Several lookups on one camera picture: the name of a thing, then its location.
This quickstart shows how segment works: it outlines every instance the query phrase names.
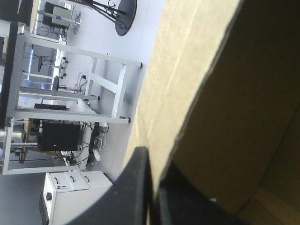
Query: electronic device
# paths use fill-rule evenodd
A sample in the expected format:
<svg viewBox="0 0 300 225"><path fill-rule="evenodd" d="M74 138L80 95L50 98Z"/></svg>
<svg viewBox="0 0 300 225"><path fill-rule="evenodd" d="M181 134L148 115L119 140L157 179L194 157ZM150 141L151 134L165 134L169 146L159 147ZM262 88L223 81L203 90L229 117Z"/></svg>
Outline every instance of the electronic device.
<svg viewBox="0 0 300 225"><path fill-rule="evenodd" d="M79 124L45 121L37 137L37 145L41 151L77 151L79 133Z"/></svg>
<svg viewBox="0 0 300 225"><path fill-rule="evenodd" d="M46 173L39 202L43 224L67 224L92 206L111 185L101 171Z"/></svg>
<svg viewBox="0 0 300 225"><path fill-rule="evenodd" d="M58 8L62 8L62 9L68 10L67 8L64 8L64 7L61 7L61 6L52 4L52 3L50 3L50 2L46 2L46 3L45 3L45 10L44 10L44 11L45 11L46 13L51 13L51 14L53 14L54 7L58 7ZM43 16L42 22L43 22L44 25L48 25L48 26L50 26L50 27L56 27L56 28L62 28L62 29L68 28L67 26L61 26L61 25L58 25L58 24L53 23L52 18L51 18L51 17L48 17L48 16Z"/></svg>
<svg viewBox="0 0 300 225"><path fill-rule="evenodd" d="M67 110L65 105L50 105L50 104L34 104L35 109L54 109L54 110Z"/></svg>

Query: white cabinet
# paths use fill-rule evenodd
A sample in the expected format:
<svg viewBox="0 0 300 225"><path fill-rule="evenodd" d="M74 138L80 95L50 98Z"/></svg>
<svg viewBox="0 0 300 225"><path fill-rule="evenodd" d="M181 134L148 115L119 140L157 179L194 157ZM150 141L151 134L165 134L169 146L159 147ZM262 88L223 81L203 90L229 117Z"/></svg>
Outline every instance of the white cabinet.
<svg viewBox="0 0 300 225"><path fill-rule="evenodd" d="M95 203L112 185L101 171L47 173L40 207L49 225L63 225Z"/></svg>

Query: white table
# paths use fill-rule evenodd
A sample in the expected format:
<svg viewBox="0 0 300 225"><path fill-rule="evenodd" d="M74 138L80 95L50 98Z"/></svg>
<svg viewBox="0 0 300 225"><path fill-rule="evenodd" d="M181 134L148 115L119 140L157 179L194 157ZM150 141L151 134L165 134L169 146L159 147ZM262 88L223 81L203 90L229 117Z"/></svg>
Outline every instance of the white table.
<svg viewBox="0 0 300 225"><path fill-rule="evenodd" d="M113 57L107 54L101 54L97 52L91 52L84 49L72 47L69 45L61 45L54 39L45 39L44 37L39 37L35 35L26 35L22 33L23 28L17 29L16 23L11 23L11 27L13 30L18 30L16 34L12 34L12 37L9 38L11 41L8 46L7 52L10 52L10 58L7 58L7 72L4 74L3 81L7 84L6 90L3 91L3 95L1 95L1 100L3 102L7 102L7 107L2 108L5 109L4 116L6 131L6 139L4 142L4 152L5 157L3 160L2 166L2 174L22 174L22 173L45 173L45 172L58 172L58 171L71 171L80 169L79 166L53 166L53 167L39 167L39 168L22 168L22 169L9 169L9 155L10 148L12 146L12 133L15 119L24 119L24 118L33 118L33 119L41 119L41 120L66 120L66 121L85 121L85 122L104 122L104 123L129 123L129 118L121 117L121 109L124 100L125 88L128 76L126 76L126 68L127 66L133 67L142 67L140 62L121 59L117 57ZM90 57L90 72L87 75L87 88L84 94L79 93L70 93L63 91L51 91L51 90L40 90L40 89L32 89L20 87L20 80L23 75L22 68L22 58L23 52L26 49L26 45L34 44L39 46L44 46L53 49L60 49L66 52L77 53L80 55L85 55ZM97 60L107 60L113 61L121 64L120 75L118 83L113 83L107 79L104 79L95 74ZM33 94L38 96L38 98L45 98L46 96L52 96L54 100L56 97L66 97L66 98L77 98L79 101L81 98L89 98L91 96L91 87L93 82L98 83L102 87L108 89L112 93L115 94L115 99L113 103L112 113L111 115L101 115L96 114L91 110L91 112L74 112L74 111L60 111L60 110L45 110L45 109L34 109L34 108L22 108L18 106L18 99L20 93L25 94Z"/></svg>

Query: cardboard box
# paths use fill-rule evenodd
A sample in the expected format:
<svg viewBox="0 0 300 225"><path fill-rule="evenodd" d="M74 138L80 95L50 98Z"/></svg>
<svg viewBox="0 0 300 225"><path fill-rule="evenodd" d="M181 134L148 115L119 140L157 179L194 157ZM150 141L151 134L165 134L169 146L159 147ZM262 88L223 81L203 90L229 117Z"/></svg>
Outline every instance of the cardboard box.
<svg viewBox="0 0 300 225"><path fill-rule="evenodd" d="M227 212L300 224L299 1L166 0L125 164L173 160Z"/></svg>

